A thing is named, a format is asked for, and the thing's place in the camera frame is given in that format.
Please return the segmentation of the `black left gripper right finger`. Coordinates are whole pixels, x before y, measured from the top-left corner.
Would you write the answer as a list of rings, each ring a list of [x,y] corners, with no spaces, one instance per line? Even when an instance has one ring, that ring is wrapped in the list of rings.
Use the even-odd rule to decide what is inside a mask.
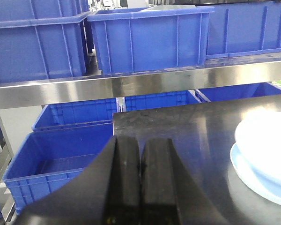
[[[148,140],[141,167],[142,224],[228,224],[186,170],[171,139]]]

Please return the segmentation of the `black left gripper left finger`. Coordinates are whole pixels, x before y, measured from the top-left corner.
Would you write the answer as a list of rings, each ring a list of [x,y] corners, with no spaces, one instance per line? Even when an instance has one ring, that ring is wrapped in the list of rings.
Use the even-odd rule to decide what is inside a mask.
[[[138,225],[140,188],[137,140],[113,136],[84,171],[26,206],[14,224]]]

